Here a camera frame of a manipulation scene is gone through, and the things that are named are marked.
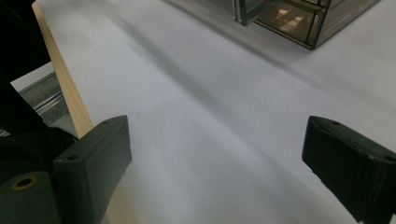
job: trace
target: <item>black plastic part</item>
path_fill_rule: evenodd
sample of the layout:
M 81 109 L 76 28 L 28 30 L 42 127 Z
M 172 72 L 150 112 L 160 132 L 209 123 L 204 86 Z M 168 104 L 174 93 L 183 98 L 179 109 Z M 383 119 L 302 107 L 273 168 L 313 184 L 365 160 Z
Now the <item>black plastic part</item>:
M 310 117 L 303 161 L 358 222 L 390 222 L 396 204 L 395 153 L 339 122 Z
M 46 172 L 18 175 L 0 188 L 0 223 L 60 224 Z
M 68 222 L 99 223 L 131 161 L 126 116 L 103 121 L 55 159 L 58 181 L 72 196 Z
M 16 175 L 34 171 L 53 173 L 53 160 L 75 143 L 58 128 L 17 133 L 0 138 L 0 186 Z
M 132 161 L 129 136 L 127 117 L 116 117 L 97 125 L 56 159 L 41 157 L 45 163 L 53 161 L 53 172 L 25 171 L 1 185 L 0 223 L 100 223 Z

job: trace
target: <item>wooden board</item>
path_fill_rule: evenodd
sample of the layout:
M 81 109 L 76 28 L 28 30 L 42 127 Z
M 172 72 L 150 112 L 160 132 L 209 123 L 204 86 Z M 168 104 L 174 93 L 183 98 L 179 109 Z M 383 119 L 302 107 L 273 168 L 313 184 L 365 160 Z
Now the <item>wooden board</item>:
M 59 51 L 55 40 L 53 39 L 50 28 L 48 27 L 45 18 L 37 2 L 32 4 L 35 12 L 35 17 L 40 26 L 41 33 L 44 37 L 49 56 L 55 69 L 56 76 L 59 80 L 64 99 L 72 117 L 74 126 L 81 138 L 93 128 L 91 118 L 79 96 L 73 78 L 70 76 L 69 70 L 64 62 L 64 59 Z M 107 220 L 110 224 L 135 224 L 137 223 L 134 215 L 134 210 L 130 205 L 121 186 L 117 186 L 113 193 L 106 211 Z

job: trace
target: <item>glass box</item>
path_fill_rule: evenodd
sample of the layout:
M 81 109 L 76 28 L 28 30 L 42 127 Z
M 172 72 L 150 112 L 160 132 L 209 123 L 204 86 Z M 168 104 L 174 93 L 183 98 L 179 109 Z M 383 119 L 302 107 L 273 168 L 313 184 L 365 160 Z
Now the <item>glass box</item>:
M 191 0 L 314 49 L 379 0 Z

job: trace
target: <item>white surface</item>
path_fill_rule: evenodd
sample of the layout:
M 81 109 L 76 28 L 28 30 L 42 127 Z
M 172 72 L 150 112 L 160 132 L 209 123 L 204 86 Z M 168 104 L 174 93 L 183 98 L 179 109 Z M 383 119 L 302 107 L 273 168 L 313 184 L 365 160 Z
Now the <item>white surface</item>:
M 59 119 L 55 120 L 55 122 L 51 123 L 50 127 L 60 128 L 78 139 L 76 128 L 74 127 L 72 117 L 69 114 L 63 115 Z
M 161 1 L 38 3 L 93 122 L 128 115 L 140 224 L 355 223 L 302 162 L 305 126 L 395 149 L 395 1 L 315 51 L 244 28 L 261 53 Z
M 25 88 L 37 83 L 38 81 L 46 78 L 48 75 L 53 73 L 52 63 L 46 63 L 43 66 L 37 68 L 36 70 L 20 77 L 11 82 L 11 85 L 17 91 L 23 91 Z

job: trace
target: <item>glass panel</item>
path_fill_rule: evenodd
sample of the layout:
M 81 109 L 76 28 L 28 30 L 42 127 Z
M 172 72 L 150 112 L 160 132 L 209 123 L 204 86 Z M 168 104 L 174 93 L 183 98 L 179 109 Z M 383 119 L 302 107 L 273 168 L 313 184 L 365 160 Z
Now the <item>glass panel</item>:
M 239 0 L 239 19 L 243 25 L 249 25 L 278 2 L 280 0 Z
M 329 39 L 378 0 L 332 0 L 318 45 Z
M 285 35 L 306 42 L 313 24 L 317 24 L 319 19 L 313 8 L 283 0 L 263 14 L 258 23 L 264 23 Z
M 319 2 L 319 0 L 305 0 L 305 2 L 309 2 L 309 3 L 312 3 L 312 4 L 318 4 L 318 2 Z
M 309 49 L 313 49 L 317 44 L 320 33 L 319 30 L 324 20 L 324 11 L 325 9 L 322 9 L 315 14 L 314 21 L 312 22 L 311 32 L 309 33 L 309 37 L 306 41 Z

